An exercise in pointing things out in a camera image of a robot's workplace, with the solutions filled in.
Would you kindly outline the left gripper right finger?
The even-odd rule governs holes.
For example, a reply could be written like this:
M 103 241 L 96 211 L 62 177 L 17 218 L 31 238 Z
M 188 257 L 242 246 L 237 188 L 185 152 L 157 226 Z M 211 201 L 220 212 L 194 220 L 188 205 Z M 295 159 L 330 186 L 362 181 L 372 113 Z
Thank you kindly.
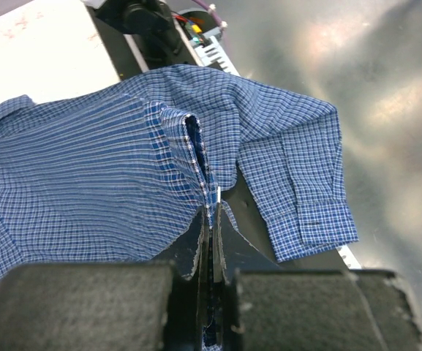
M 394 271 L 288 270 L 214 215 L 224 350 L 422 350 L 422 312 Z

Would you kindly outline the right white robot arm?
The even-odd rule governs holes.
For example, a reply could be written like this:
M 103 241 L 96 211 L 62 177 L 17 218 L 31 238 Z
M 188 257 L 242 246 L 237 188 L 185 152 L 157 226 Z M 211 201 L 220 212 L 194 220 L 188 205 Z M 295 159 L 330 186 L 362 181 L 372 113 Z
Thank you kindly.
M 192 63 L 170 8 L 163 1 L 97 1 L 94 16 L 123 34 L 142 71 Z

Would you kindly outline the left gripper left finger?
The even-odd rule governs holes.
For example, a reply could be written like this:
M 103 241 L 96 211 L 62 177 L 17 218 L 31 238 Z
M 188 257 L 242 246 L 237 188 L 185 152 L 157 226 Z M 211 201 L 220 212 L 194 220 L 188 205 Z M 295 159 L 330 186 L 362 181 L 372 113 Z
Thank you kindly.
M 0 281 L 0 350 L 200 350 L 209 229 L 143 263 L 13 268 Z

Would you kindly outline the blue checkered long sleeve shirt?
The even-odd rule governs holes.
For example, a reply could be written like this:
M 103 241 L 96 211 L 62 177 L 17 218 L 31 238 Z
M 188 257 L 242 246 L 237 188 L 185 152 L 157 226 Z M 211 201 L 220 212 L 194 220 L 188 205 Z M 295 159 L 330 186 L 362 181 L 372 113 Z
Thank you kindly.
M 0 104 L 0 280 L 27 263 L 149 260 L 242 174 L 278 261 L 354 242 L 336 108 L 217 69 Z

